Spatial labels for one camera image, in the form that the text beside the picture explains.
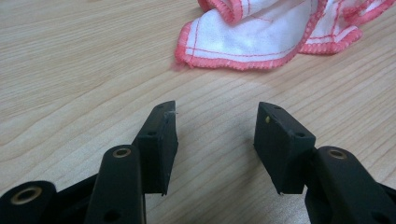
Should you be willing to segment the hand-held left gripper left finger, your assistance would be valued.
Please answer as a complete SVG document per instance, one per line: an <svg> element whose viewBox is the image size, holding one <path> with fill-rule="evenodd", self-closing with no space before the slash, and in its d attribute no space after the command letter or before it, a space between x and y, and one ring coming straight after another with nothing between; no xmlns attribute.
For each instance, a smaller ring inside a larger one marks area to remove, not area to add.
<svg viewBox="0 0 396 224"><path fill-rule="evenodd" d="M178 148L176 102L154 106L132 145L140 151L143 192L166 195Z"/></svg>

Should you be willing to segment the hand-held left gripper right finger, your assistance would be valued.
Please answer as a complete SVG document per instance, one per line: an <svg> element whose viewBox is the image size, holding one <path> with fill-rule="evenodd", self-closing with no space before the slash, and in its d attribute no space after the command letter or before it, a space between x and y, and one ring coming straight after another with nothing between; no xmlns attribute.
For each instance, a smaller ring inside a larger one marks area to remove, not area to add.
<svg viewBox="0 0 396 224"><path fill-rule="evenodd" d="M259 103L254 148L278 193L303 192L303 169L315 143L316 137L285 109Z"/></svg>

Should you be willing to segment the white cloth with red trim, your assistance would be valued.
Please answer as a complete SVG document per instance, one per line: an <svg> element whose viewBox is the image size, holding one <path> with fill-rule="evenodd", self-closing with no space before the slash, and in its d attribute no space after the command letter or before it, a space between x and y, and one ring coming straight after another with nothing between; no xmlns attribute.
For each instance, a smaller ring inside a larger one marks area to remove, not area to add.
<svg viewBox="0 0 396 224"><path fill-rule="evenodd" d="M273 69L298 53L335 54L396 0L197 0L204 14L180 31L175 58L191 67Z"/></svg>

